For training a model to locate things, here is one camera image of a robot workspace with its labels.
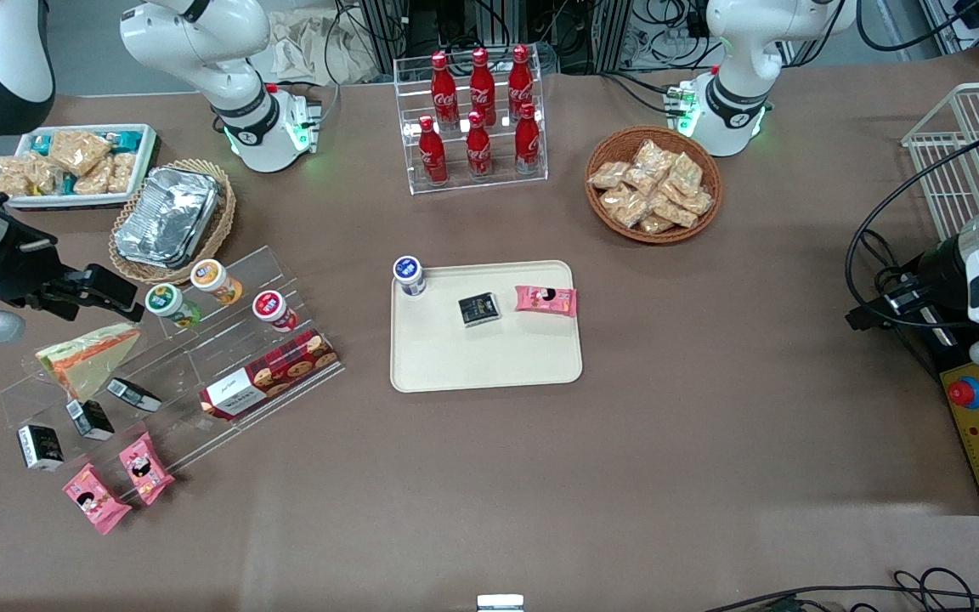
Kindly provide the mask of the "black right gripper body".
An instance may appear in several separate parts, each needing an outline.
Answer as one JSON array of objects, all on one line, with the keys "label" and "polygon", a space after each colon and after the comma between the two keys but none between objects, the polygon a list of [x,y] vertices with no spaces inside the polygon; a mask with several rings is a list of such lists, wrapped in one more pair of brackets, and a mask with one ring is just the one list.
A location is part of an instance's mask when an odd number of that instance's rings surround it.
[{"label": "black right gripper body", "polygon": [[57,236],[12,222],[0,244],[0,301],[16,309],[51,309],[69,302],[69,268],[59,260],[57,245]]}]

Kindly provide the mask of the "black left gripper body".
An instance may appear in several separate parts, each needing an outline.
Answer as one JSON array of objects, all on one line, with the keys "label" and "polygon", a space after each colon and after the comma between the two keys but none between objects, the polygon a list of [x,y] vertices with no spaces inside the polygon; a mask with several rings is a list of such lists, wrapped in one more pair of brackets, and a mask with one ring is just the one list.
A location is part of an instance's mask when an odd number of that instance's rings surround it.
[{"label": "black left gripper body", "polygon": [[858,299],[846,322],[855,331],[967,328],[971,322],[965,270],[959,240],[940,241],[894,272],[894,289],[883,291],[874,301]]}]

